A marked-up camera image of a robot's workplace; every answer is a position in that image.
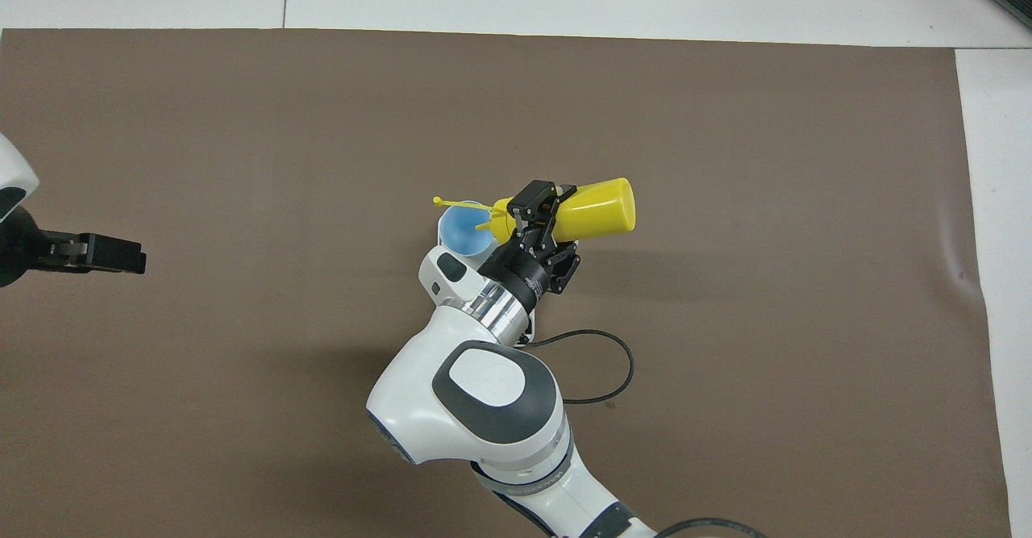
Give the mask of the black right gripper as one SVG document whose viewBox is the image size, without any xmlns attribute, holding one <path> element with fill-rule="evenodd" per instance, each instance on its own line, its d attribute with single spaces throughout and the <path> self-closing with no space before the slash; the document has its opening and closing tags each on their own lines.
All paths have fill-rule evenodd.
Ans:
<svg viewBox="0 0 1032 538">
<path fill-rule="evenodd" d="M 530 314 L 546 293 L 565 292 L 581 256 L 578 241 L 556 243 L 561 203 L 577 193 L 575 185 L 531 181 L 510 200 L 514 231 L 480 266 L 480 275 L 499 284 Z"/>
</svg>

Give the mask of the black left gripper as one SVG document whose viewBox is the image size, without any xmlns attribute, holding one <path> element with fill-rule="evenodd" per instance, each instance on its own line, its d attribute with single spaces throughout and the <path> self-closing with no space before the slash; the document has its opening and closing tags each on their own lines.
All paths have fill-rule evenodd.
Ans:
<svg viewBox="0 0 1032 538">
<path fill-rule="evenodd" d="M 80 274 L 73 256 L 54 252 L 62 245 L 78 243 L 77 234 L 38 228 L 26 208 L 17 207 L 1 224 L 1 286 L 14 284 L 26 271 Z M 141 243 L 123 238 L 80 234 L 85 251 L 80 267 L 112 273 L 146 274 L 147 254 Z"/>
</svg>

